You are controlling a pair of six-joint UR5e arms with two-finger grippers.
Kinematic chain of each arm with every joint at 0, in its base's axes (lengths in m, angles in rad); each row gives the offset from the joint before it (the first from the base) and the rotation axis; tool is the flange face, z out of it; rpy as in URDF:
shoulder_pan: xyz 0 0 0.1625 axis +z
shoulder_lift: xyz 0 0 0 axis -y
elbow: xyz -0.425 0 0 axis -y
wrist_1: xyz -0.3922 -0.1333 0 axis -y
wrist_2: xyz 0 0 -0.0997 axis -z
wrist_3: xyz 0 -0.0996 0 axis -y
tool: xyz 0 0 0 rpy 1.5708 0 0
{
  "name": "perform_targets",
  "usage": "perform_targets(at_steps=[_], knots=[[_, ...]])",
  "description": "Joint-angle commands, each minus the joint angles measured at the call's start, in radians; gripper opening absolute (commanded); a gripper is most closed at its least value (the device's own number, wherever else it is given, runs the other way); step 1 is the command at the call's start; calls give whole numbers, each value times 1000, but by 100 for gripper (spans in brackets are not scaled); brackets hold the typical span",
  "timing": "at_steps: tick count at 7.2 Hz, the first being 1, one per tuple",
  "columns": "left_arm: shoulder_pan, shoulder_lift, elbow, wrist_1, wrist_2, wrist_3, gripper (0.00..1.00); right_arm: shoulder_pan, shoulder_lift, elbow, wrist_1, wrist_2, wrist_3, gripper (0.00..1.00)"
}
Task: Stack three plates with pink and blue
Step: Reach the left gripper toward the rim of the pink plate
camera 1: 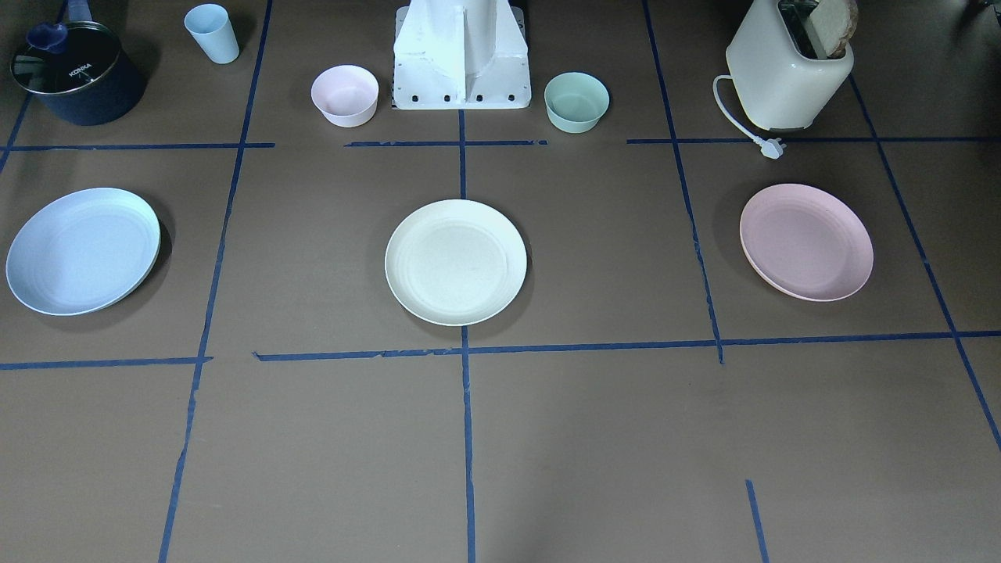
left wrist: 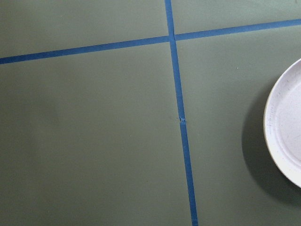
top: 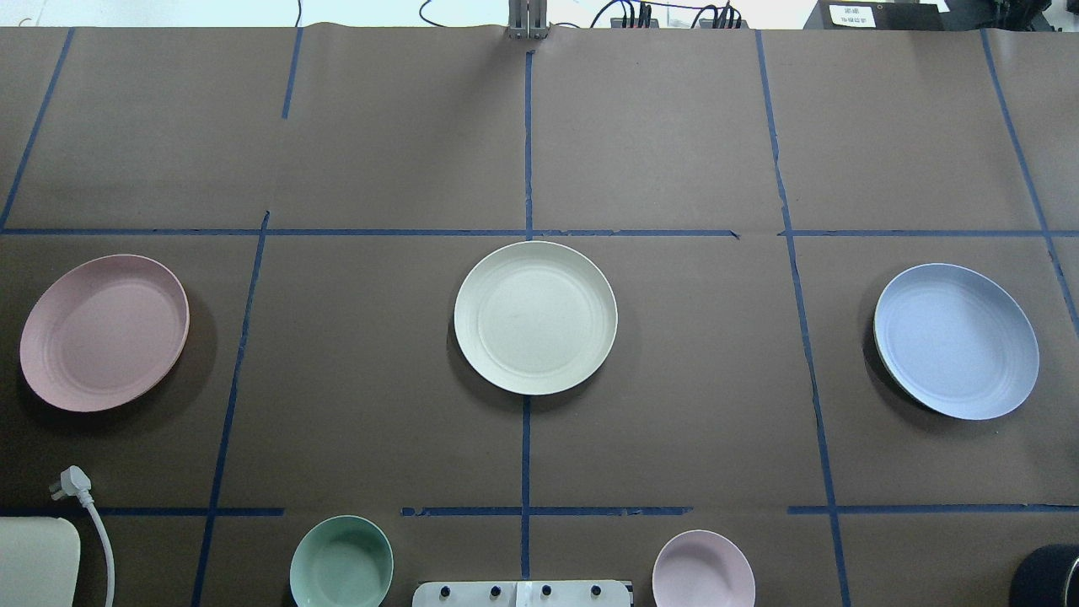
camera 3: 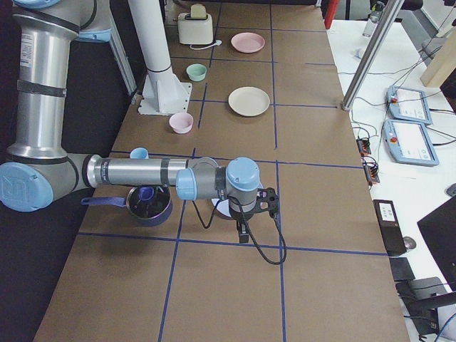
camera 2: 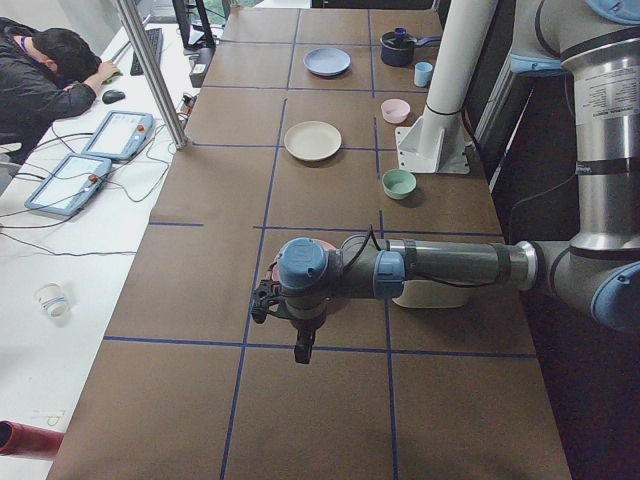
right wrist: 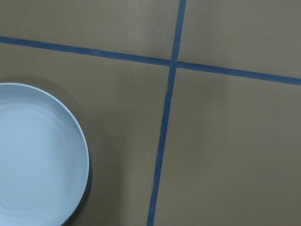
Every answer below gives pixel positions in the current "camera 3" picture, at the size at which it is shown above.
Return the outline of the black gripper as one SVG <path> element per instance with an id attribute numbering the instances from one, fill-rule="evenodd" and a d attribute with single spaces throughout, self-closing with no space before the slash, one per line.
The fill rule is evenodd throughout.
<path id="1" fill-rule="evenodd" d="M 248 222 L 257 213 L 257 198 L 258 197 L 255 196 L 250 203 L 242 204 L 238 198 L 228 196 L 229 213 L 231 217 L 237 221 L 237 232 L 240 244 L 249 242 L 249 232 L 245 222 Z"/>

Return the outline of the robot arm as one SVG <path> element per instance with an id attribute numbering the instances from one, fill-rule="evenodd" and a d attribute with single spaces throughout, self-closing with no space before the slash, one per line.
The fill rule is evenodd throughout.
<path id="1" fill-rule="evenodd" d="M 110 39 L 108 1 L 15 1 L 13 15 L 21 27 L 19 98 L 16 140 L 1 166 L 3 205 L 33 212 L 77 190 L 125 185 L 126 197 L 83 202 L 125 207 L 136 219 L 158 225 L 170 216 L 174 187 L 182 200 L 228 201 L 240 242 L 252 240 L 248 221 L 261 205 L 259 167 L 249 158 L 221 167 L 208 157 L 103 158 L 62 148 L 70 44 Z"/>

